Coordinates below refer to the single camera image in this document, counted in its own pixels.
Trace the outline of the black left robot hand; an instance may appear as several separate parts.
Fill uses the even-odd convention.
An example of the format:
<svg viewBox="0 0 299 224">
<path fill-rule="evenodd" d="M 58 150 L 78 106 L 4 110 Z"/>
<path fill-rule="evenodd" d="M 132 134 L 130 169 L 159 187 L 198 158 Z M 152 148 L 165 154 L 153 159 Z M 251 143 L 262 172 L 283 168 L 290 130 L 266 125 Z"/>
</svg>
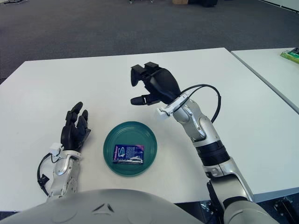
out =
<svg viewBox="0 0 299 224">
<path fill-rule="evenodd" d="M 81 152 L 82 146 L 89 136 L 91 130 L 88 128 L 88 111 L 84 110 L 79 116 L 83 107 L 82 102 L 78 102 L 67 112 L 65 126 L 61 132 L 61 144 L 64 150 Z"/>
</svg>

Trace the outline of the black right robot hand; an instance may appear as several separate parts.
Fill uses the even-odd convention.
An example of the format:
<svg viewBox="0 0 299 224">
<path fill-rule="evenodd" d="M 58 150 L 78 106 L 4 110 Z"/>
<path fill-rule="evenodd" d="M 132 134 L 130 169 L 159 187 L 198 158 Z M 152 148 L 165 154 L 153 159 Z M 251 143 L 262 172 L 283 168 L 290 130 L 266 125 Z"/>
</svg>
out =
<svg viewBox="0 0 299 224">
<path fill-rule="evenodd" d="M 153 105 L 159 102 L 172 103 L 181 94 L 179 85 L 174 76 L 158 64 L 148 62 L 144 67 L 135 65 L 131 67 L 131 84 L 136 86 L 139 81 L 144 83 L 147 95 L 132 98 L 132 105 Z"/>
</svg>

